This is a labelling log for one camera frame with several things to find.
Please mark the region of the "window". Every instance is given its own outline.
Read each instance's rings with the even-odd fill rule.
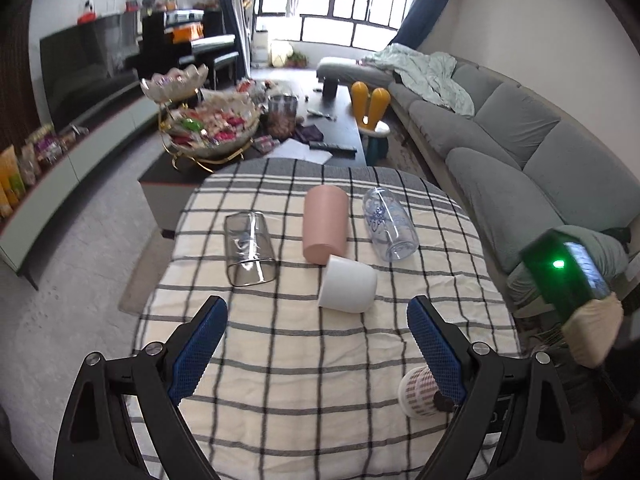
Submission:
[[[310,41],[382,50],[394,38],[412,0],[255,0],[255,30],[274,40]]]

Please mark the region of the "piano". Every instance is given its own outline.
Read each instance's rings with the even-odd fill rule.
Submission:
[[[174,27],[188,23],[202,23],[204,38],[174,43]],[[225,34],[222,12],[219,10],[170,10],[154,12],[142,19],[140,52],[129,59],[140,78],[155,73],[166,74],[172,68],[190,64],[209,67],[213,74],[214,60],[236,52],[236,36]]]

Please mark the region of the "throw blanket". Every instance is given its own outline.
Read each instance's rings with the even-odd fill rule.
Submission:
[[[445,52],[434,52],[427,56],[407,46],[393,43],[362,60],[380,70],[398,72],[402,84],[425,101],[450,108],[460,115],[475,114],[470,95],[451,78],[456,58]]]
[[[319,184],[349,194],[346,256],[378,272],[376,300],[364,314],[318,308],[322,268],[305,261],[301,240],[305,194]],[[377,258],[362,215],[362,196],[376,185],[407,208],[420,240],[418,251],[393,264]],[[280,273],[271,283],[234,288],[225,275],[223,224],[247,209],[266,216]],[[179,409],[223,480],[414,478],[449,420],[445,413],[409,420],[398,405],[402,376],[424,366],[406,320],[417,294],[471,341],[518,352],[469,218],[435,186],[387,168],[270,158],[210,176],[185,208],[135,349],[165,341],[211,294],[228,303],[229,323]],[[136,399],[129,413],[149,472],[166,478]],[[493,450],[485,451],[473,476],[491,460]]]

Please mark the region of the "metal screw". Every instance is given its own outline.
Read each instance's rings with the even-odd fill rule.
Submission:
[[[89,366],[95,365],[100,360],[100,354],[98,352],[91,352],[87,357],[84,358],[84,362]]]
[[[155,341],[145,346],[145,352],[147,355],[158,355],[162,351],[162,343]]]
[[[482,342],[474,343],[471,348],[473,348],[474,352],[478,355],[487,355],[490,350],[489,345]]]
[[[538,361],[542,365],[548,365],[551,362],[551,357],[544,352],[538,352],[536,354],[536,361]]]

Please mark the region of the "person's hand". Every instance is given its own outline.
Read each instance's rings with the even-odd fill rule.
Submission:
[[[611,462],[618,450],[620,450],[625,443],[626,436],[633,426],[633,420],[626,421],[616,433],[591,451],[584,461],[585,473],[591,475],[609,465],[609,462]]]

